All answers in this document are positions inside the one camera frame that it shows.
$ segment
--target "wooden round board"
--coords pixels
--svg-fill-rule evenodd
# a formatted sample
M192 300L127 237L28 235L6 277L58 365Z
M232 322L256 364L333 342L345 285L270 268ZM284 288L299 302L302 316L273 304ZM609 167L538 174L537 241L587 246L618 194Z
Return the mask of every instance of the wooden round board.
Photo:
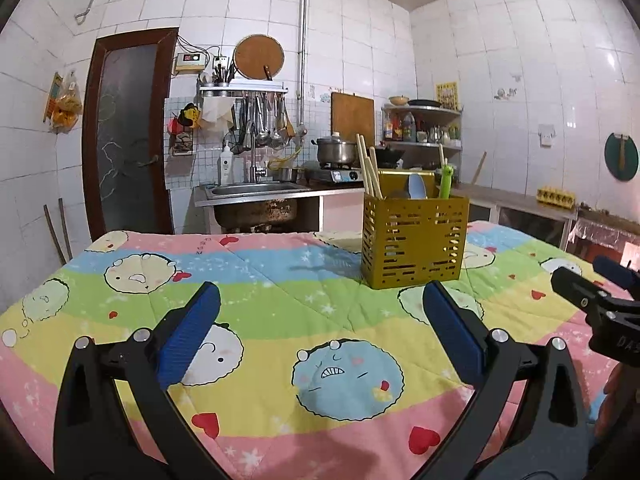
M234 51L236 69L249 79L267 79L265 65L274 77L284 64L284 51L270 36L254 34L244 38Z
M638 172L638 149L631 137L610 134L604 146L604 160L610 173L627 182Z

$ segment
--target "utensil holder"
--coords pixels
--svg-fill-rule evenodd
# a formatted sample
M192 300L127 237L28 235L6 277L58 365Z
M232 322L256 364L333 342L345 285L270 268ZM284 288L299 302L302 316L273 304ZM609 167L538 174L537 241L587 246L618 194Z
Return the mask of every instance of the utensil holder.
M433 174L421 175L432 198L364 195L360 269L375 290L460 277L469 200L436 198ZM397 173L380 172L383 195L399 189L395 182L402 182Z

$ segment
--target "door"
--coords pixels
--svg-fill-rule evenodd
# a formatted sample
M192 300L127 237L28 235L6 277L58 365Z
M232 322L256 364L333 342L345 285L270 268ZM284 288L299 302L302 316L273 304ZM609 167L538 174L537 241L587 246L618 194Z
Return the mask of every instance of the door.
M114 230L171 234L164 99L177 28L98 38L82 118L82 180L93 240Z

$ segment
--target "metal bolt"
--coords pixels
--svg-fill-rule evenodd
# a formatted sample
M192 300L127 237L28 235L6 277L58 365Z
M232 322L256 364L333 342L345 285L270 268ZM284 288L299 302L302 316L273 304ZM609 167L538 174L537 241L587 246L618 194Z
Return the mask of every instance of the metal bolt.
M87 336L83 335L82 337L76 339L76 348L78 350L83 350L84 348L87 348L89 346L90 342L91 340Z
M564 339L561 337L555 337L551 340L551 344L554 346L556 350L564 350L566 348L566 343Z
M148 328L139 328L133 333L133 340L139 343L145 342L151 337L151 330Z
M509 339L509 334L507 334L501 328L496 328L491 332L491 337L494 339L494 341L497 341L498 343L504 343Z

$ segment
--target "yellow egg carton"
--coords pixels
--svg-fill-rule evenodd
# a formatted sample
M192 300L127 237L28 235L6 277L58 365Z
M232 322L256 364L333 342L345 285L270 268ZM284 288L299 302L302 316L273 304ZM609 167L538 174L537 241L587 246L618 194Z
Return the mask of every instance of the yellow egg carton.
M565 209L573 209L575 195L555 187L541 187L536 193L536 199L543 204L555 205Z

